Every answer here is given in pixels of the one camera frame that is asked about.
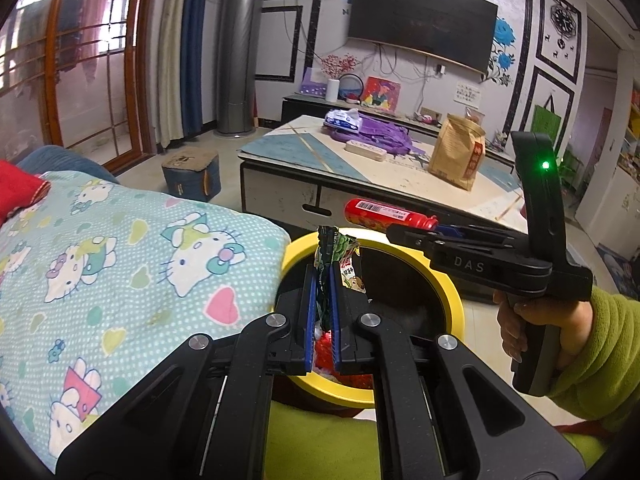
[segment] red bottle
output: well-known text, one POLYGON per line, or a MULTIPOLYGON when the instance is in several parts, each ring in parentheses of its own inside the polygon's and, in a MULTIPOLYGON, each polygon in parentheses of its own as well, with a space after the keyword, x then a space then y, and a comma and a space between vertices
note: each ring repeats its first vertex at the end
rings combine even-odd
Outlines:
POLYGON ((344 207, 344 217, 352 224, 374 231, 386 232, 391 224, 402 224, 417 229, 433 230, 438 225, 435 216, 398 209, 387 204, 354 198, 344 207))

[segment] silver screw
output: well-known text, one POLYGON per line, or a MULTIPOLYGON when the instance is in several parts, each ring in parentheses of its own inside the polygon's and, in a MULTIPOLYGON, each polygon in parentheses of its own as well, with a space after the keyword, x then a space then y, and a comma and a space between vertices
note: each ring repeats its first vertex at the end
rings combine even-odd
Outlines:
POLYGON ((380 316, 378 314, 362 314, 360 322, 364 326, 378 326, 380 324, 380 316))
POLYGON ((209 338, 205 335, 198 334, 189 339, 189 346, 194 350, 202 350, 209 344, 209 338))
POLYGON ((267 316, 267 325, 273 326, 275 328, 283 326, 286 322, 287 318, 282 314, 278 314, 277 312, 275 314, 269 314, 267 316))
POLYGON ((442 334, 438 338, 438 344, 445 350, 453 350, 458 346, 458 340, 450 334, 442 334))

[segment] clock face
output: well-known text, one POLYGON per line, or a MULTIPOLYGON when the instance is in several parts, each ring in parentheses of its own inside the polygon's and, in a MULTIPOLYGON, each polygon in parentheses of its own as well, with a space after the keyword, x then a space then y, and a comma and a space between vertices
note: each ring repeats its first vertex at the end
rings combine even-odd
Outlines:
POLYGON ((576 24, 571 11, 560 4, 551 7, 551 23, 564 38, 572 38, 576 33, 576 24))

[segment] stool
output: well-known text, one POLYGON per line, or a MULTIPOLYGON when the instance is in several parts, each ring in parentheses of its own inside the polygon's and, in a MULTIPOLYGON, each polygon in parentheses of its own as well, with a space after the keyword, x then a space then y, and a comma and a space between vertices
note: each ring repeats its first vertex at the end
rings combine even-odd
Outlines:
POLYGON ((162 172, 169 193, 179 198, 208 202, 222 187, 216 150, 183 148, 162 163, 162 172))

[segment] yellow trash can rim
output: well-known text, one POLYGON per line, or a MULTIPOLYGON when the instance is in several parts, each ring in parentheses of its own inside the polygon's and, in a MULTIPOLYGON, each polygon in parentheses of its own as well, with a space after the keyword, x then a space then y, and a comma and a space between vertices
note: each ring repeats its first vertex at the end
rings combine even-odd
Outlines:
MULTIPOLYGON (((456 336, 460 341, 464 339, 465 314, 458 291, 449 276, 431 269, 429 259, 422 252, 393 245, 389 243, 384 234, 368 229, 348 227, 340 228, 340 232, 357 238, 364 248, 376 249, 396 256, 423 275, 442 300, 447 332, 456 336)), ((282 262, 282 277, 286 276, 300 260, 315 253, 317 247, 318 233, 309 233, 290 243, 285 250, 282 262)), ((362 390, 334 383, 314 372, 306 376, 291 376, 290 378, 303 390, 332 404, 349 408, 374 407, 373 390, 362 390)))

